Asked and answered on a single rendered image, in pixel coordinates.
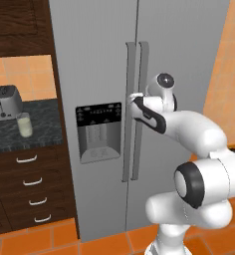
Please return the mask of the dark wood drawer front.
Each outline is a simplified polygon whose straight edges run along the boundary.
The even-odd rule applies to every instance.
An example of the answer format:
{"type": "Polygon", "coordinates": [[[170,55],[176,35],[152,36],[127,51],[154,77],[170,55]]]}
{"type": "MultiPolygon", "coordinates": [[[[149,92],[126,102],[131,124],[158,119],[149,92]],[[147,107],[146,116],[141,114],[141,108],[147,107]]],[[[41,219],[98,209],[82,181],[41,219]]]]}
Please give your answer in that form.
{"type": "Polygon", "coordinates": [[[65,192],[61,189],[53,189],[53,190],[43,190],[40,192],[33,193],[18,193],[9,196],[3,196],[1,201],[4,205],[6,211],[18,210],[19,208],[42,208],[43,206],[53,206],[53,205],[61,205],[66,206],[68,208],[73,208],[73,201],[69,199],[65,192]],[[48,197],[46,203],[31,206],[29,205],[29,200],[32,201],[40,201],[45,197],[48,197]]]}
{"type": "Polygon", "coordinates": [[[42,208],[19,208],[18,210],[7,211],[7,217],[13,230],[21,230],[24,228],[36,227],[68,218],[74,218],[74,210],[66,206],[53,205],[43,206],[42,208]],[[49,221],[43,223],[35,223],[37,219],[48,217],[52,214],[49,221]]]}
{"type": "Polygon", "coordinates": [[[66,158],[60,146],[47,146],[33,149],[23,149],[0,153],[0,173],[12,169],[38,169],[48,166],[57,166],[63,163],[66,158]],[[16,158],[27,159],[38,155],[36,161],[29,163],[17,163],[16,158]]]}
{"type": "Polygon", "coordinates": [[[67,183],[66,177],[54,168],[21,169],[0,173],[0,195],[6,196],[15,193],[33,193],[48,190],[53,187],[61,187],[67,183]],[[26,182],[43,178],[42,183],[34,186],[24,186],[26,182]]]}

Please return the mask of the silver toaster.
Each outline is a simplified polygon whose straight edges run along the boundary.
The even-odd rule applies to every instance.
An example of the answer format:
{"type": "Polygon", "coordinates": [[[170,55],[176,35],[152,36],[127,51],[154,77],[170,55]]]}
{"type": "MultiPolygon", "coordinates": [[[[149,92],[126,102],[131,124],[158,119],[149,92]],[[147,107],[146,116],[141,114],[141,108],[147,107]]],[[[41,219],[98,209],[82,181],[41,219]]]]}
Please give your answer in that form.
{"type": "Polygon", "coordinates": [[[0,121],[15,119],[23,111],[23,101],[16,86],[0,86],[0,121]]]}

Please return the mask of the grey fridge door with dispenser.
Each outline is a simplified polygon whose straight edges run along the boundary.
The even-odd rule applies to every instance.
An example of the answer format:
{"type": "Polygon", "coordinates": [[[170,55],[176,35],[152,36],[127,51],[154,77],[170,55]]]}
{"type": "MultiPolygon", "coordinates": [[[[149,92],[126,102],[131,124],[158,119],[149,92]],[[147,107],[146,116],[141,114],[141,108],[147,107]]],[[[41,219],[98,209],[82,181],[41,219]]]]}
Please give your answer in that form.
{"type": "Polygon", "coordinates": [[[126,230],[126,42],[136,0],[50,0],[81,240],[126,230]]]}

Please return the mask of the dark wood wall cupboard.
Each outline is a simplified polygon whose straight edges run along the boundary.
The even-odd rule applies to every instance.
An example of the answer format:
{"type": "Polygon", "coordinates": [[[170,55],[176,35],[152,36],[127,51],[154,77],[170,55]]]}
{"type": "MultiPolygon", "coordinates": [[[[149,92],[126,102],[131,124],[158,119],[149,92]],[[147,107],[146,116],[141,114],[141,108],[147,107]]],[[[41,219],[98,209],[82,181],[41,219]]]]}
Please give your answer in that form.
{"type": "Polygon", "coordinates": [[[0,57],[52,53],[49,0],[0,0],[0,57]]]}

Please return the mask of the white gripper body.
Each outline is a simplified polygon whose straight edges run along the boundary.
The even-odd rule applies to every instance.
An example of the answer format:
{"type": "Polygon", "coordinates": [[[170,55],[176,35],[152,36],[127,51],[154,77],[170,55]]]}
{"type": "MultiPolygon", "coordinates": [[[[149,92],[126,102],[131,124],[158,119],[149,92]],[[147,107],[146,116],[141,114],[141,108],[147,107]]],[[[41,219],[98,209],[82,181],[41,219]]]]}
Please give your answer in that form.
{"type": "Polygon", "coordinates": [[[127,97],[126,101],[127,101],[128,104],[131,104],[138,97],[144,97],[144,93],[133,93],[133,94],[130,94],[127,97]]]}

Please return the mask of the dark wood tall side panel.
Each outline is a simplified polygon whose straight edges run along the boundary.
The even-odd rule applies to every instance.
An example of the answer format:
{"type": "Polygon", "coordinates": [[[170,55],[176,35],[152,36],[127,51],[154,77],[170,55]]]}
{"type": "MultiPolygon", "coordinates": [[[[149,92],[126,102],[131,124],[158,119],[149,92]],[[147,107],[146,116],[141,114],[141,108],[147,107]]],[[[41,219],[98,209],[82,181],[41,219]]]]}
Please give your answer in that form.
{"type": "Polygon", "coordinates": [[[76,224],[77,236],[79,239],[81,239],[79,220],[78,220],[78,210],[77,210],[76,196],[75,196],[75,188],[74,188],[73,175],[72,175],[72,166],[71,166],[71,160],[70,160],[70,152],[69,152],[67,130],[66,130],[66,123],[65,123],[65,116],[64,116],[64,105],[63,105],[63,99],[62,99],[60,76],[59,76],[59,70],[58,70],[55,40],[54,40],[54,33],[53,33],[53,26],[52,26],[52,19],[51,19],[52,17],[51,17],[51,10],[50,10],[50,0],[45,0],[45,1],[46,1],[45,3],[46,30],[48,31],[48,37],[49,37],[50,54],[52,58],[54,81],[55,81],[55,87],[56,87],[56,93],[57,93],[57,99],[58,99],[58,108],[59,108],[61,127],[62,127],[62,137],[63,137],[62,147],[64,148],[65,155],[69,164],[70,173],[71,173],[70,174],[71,188],[73,189],[73,196],[74,196],[73,198],[74,198],[74,207],[75,207],[75,212],[74,212],[75,224],[76,224]]]}

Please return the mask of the glass of lemonade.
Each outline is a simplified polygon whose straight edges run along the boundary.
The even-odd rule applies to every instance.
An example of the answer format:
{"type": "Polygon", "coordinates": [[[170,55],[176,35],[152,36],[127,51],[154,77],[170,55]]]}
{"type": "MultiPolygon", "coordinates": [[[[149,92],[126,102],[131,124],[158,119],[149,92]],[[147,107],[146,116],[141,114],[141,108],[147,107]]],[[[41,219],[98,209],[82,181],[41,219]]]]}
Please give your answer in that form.
{"type": "Polygon", "coordinates": [[[21,113],[16,117],[19,133],[22,137],[30,137],[33,134],[33,128],[28,113],[21,113]]]}

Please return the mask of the plain grey fridge door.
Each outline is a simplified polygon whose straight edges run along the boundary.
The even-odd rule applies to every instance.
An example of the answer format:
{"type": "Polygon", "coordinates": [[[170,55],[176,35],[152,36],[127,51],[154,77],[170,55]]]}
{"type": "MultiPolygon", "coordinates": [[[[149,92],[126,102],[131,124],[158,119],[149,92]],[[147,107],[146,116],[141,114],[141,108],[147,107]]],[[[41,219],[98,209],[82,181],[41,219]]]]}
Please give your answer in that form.
{"type": "MultiPolygon", "coordinates": [[[[160,73],[174,78],[181,110],[201,113],[225,23],[229,0],[138,0],[140,41],[149,45],[147,84],[160,73]]],[[[126,229],[145,227],[145,203],[174,189],[173,173],[191,153],[173,139],[142,125],[138,180],[130,180],[126,229]]]]}

